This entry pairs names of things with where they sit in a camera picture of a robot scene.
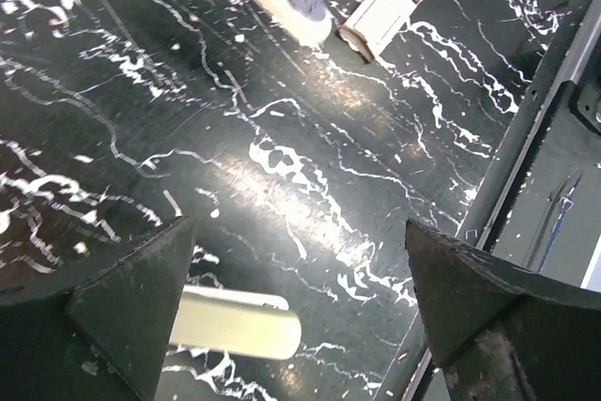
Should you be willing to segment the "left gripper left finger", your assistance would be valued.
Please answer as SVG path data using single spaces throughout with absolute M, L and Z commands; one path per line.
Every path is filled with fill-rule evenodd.
M 179 217 L 114 250 L 1 285 L 4 400 L 151 400 L 188 274 Z

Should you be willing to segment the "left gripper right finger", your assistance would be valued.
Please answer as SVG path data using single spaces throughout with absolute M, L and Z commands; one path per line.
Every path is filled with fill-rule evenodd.
M 599 293 L 414 219 L 405 243 L 426 341 L 451 399 L 599 399 Z

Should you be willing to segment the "beige stapler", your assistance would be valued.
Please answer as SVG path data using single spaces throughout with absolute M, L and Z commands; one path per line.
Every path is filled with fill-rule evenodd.
M 301 321 L 281 296 L 185 285 L 169 343 L 283 361 L 300 346 Z

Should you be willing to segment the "white red staple box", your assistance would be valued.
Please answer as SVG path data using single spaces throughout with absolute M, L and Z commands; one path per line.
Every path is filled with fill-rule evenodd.
M 363 0 L 338 29 L 365 61 L 374 61 L 423 0 Z

